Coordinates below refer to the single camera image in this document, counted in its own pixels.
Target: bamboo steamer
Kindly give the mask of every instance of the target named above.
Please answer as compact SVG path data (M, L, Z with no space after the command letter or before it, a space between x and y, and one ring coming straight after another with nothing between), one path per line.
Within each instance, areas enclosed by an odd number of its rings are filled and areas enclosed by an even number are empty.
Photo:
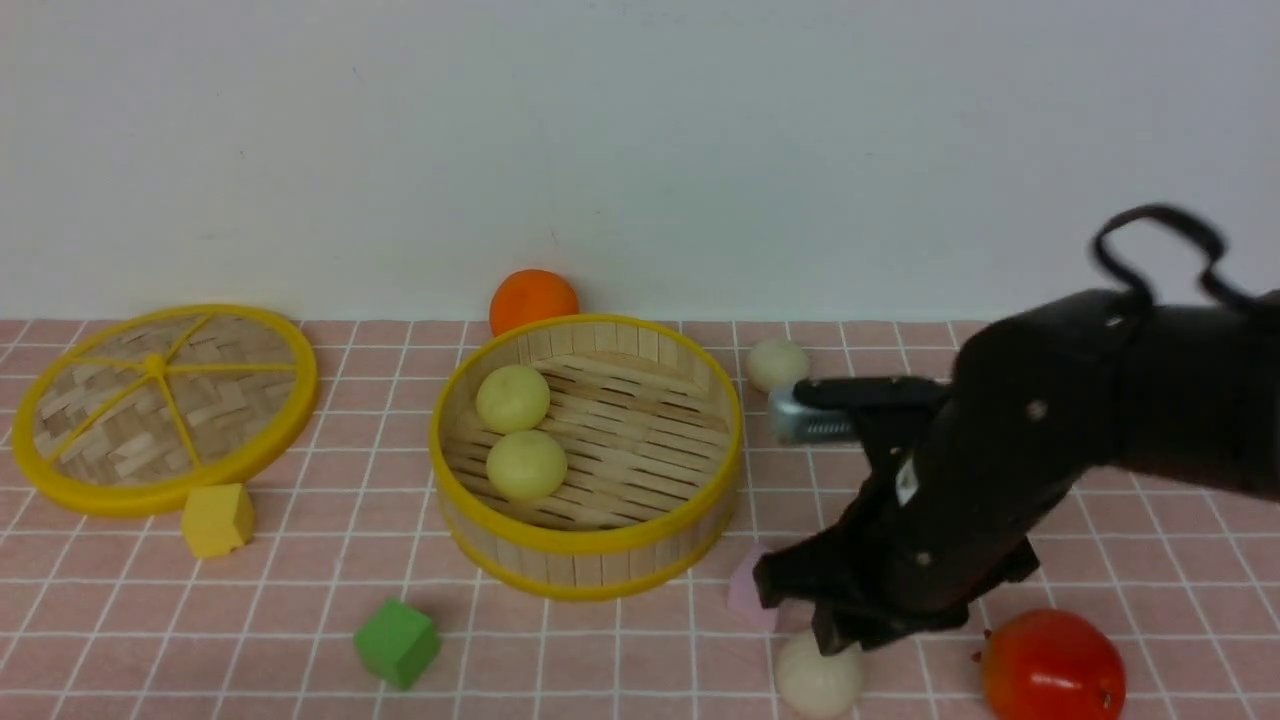
M550 497L509 502L485 459L499 436L475 411L498 368L538 369L552 407L538 425L568 455ZM724 370L662 325L571 315L494 338L449 378L435 405L431 462L449 532L476 565L554 600L609 600L694 565L737 505L742 413Z

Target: tomato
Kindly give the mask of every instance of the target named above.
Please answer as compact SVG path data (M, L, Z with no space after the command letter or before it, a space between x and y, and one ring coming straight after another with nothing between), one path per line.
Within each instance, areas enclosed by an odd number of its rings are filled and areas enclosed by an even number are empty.
M1088 620L1032 610L987 639L982 689L1000 720L1115 720L1125 703L1124 660Z

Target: orange ball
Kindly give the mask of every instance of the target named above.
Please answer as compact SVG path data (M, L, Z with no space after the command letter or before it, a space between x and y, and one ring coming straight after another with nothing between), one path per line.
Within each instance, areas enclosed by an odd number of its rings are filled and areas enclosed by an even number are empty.
M489 332L498 337L529 323L577 313L577 292L564 278L548 270L520 270L493 293Z

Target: yellow cube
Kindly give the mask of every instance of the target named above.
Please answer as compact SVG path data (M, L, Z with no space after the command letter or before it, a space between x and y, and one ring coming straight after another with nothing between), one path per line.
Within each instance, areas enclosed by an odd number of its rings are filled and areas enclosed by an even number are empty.
M253 503L243 484L196 488L182 511L182 537L196 557L216 557L248 544L253 521Z

